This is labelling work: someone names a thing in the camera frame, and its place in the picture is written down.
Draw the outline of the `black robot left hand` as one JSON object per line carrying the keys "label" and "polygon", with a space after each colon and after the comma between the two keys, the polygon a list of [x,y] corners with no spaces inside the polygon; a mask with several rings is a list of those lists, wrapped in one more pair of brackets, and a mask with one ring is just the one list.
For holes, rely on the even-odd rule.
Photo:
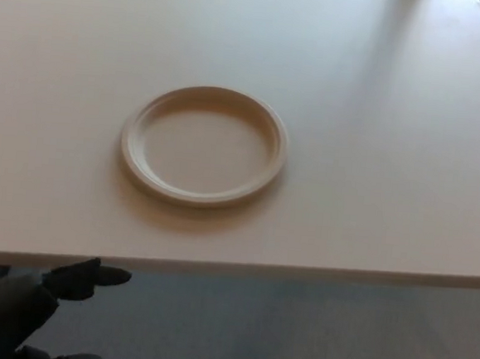
{"label": "black robot left hand", "polygon": [[0,359],[103,359],[78,353],[53,357],[24,342],[60,307],[60,301],[84,301],[97,287],[127,283],[132,274],[106,266],[99,258],[33,274],[0,278]]}

